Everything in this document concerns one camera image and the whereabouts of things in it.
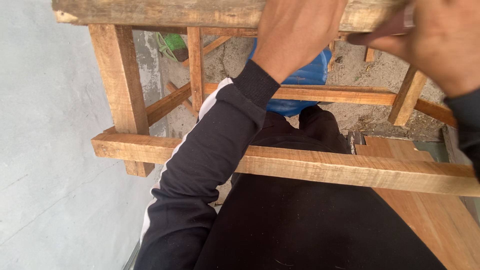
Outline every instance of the black sweatshirt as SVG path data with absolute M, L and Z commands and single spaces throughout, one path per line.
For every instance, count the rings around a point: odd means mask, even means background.
M 206 99 L 152 188 L 135 269 L 444 269 L 367 187 L 243 174 L 217 217 L 208 203 L 279 87 L 250 60 Z M 446 102 L 480 172 L 480 90 Z

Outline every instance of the ribbed cuff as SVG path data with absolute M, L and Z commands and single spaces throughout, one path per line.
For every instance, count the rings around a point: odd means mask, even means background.
M 466 131 L 480 131 L 480 88 L 457 98 L 445 98 L 444 101 Z
M 265 109 L 280 85 L 251 59 L 238 77 L 232 79 L 239 91 L 258 107 Z

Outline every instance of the concrete floor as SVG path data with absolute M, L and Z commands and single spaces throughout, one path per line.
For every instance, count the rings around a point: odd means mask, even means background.
M 204 46 L 215 40 L 216 36 L 205 36 Z M 205 80 L 210 83 L 219 83 L 225 77 L 236 77 L 243 69 L 244 64 L 253 46 L 253 38 L 232 37 L 209 54 L 205 55 Z M 399 58 L 385 52 L 376 51 L 375 60 L 364 62 L 366 48 L 353 46 L 347 42 L 336 42 L 336 56 L 342 57 L 336 62 L 334 70 L 328 74 L 327 85 L 345 86 L 385 86 L 390 91 L 398 92 L 403 77 L 407 72 L 408 64 Z M 159 58 L 162 73 L 162 83 L 165 86 L 169 81 L 180 87 L 189 81 L 189 68 L 181 63 L 172 62 L 166 57 Z M 441 103 L 443 92 L 429 79 L 420 96 L 426 100 Z M 321 105 L 321 108 L 332 112 L 339 129 L 346 134 L 350 131 L 389 131 L 409 133 L 410 135 L 427 135 L 439 137 L 443 123 L 414 111 L 405 127 L 392 126 L 387 117 L 390 106 L 361 105 L 349 103 L 333 103 Z M 295 127 L 298 127 L 298 116 L 287 118 Z M 170 137 L 181 138 L 195 125 L 196 118 L 183 105 L 178 106 L 168 114 L 168 134 Z M 219 187 L 221 198 L 230 190 L 228 184 Z

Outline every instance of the person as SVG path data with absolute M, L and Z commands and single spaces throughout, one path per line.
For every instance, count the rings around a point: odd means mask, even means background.
M 318 106 L 301 112 L 300 129 L 265 111 L 279 83 L 334 38 L 345 6 L 267 1 L 255 55 L 206 99 L 152 188 L 135 269 L 444 269 L 371 188 L 240 174 L 218 215 L 208 205 L 250 144 L 345 153 L 335 118 Z M 416 0 L 414 20 L 406 35 L 369 45 L 446 93 L 479 172 L 480 1 Z

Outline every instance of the black sleeve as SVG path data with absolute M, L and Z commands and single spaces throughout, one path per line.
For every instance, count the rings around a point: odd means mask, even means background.
M 445 99 L 458 121 L 459 148 L 473 162 L 480 179 L 480 89 L 466 95 Z
M 280 85 L 249 61 L 203 103 L 199 121 L 173 151 L 152 188 L 136 270 L 193 269 L 216 218 L 208 205 L 260 131 Z

